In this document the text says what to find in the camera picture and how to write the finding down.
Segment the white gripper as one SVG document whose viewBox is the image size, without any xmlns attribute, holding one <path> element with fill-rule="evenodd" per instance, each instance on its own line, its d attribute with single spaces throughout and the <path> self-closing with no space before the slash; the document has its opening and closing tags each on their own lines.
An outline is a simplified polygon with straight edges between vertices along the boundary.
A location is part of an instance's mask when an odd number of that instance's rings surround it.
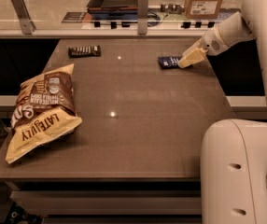
<svg viewBox="0 0 267 224">
<path fill-rule="evenodd" d="M 222 39 L 219 28 L 215 26 L 187 49 L 177 64 L 180 68 L 187 68 L 203 61 L 206 55 L 218 56 L 228 49 L 229 46 Z"/>
</svg>

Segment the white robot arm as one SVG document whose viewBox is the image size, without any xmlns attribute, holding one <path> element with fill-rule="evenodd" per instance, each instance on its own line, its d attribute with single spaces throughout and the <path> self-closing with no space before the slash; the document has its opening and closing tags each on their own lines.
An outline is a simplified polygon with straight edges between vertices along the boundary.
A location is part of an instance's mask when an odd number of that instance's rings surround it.
<svg viewBox="0 0 267 224">
<path fill-rule="evenodd" d="M 267 0 L 244 0 L 183 52 L 178 66 L 199 63 L 254 40 L 267 102 Z M 225 119 L 211 125 L 201 147 L 202 224 L 267 224 L 267 122 Z"/>
</svg>

